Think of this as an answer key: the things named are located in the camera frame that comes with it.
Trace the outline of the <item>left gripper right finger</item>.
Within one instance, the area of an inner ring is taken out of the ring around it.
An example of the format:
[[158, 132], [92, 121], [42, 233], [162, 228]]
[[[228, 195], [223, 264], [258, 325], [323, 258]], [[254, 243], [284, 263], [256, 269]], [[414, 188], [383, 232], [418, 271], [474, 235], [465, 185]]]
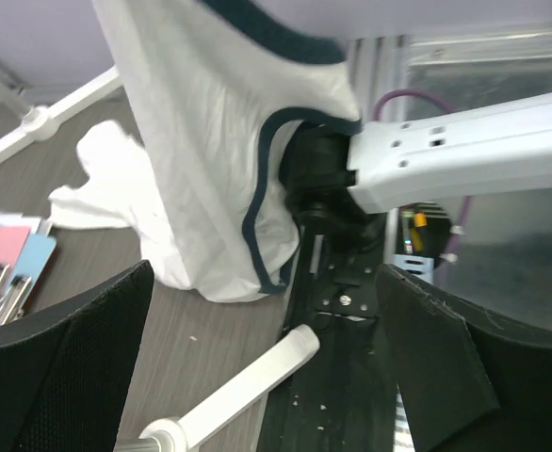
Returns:
[[393, 266], [376, 292], [417, 451], [552, 451], [552, 331]]

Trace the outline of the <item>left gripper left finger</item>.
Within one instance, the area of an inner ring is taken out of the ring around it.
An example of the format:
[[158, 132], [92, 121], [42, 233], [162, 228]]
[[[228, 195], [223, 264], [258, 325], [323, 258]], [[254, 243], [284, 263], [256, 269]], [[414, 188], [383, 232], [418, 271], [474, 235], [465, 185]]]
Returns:
[[142, 261], [0, 326], [0, 451], [113, 449], [153, 287]]

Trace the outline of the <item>white navy tank top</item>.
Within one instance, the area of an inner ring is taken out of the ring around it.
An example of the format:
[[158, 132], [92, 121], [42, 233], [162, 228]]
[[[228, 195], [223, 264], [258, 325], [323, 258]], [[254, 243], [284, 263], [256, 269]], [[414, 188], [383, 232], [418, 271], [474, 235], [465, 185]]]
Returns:
[[304, 124], [361, 127], [342, 46], [251, 1], [94, 8], [139, 134], [93, 126], [76, 147], [88, 179], [50, 194], [51, 221], [131, 228], [161, 283], [214, 302], [282, 293], [299, 244], [282, 159]]

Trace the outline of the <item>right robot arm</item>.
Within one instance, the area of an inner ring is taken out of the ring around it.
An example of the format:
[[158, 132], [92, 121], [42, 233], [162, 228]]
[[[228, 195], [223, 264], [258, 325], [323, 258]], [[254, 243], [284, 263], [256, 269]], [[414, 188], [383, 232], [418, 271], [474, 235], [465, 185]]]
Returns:
[[415, 202], [552, 188], [552, 93], [356, 135], [321, 126], [297, 140], [285, 204], [339, 250], [366, 250], [385, 214]]

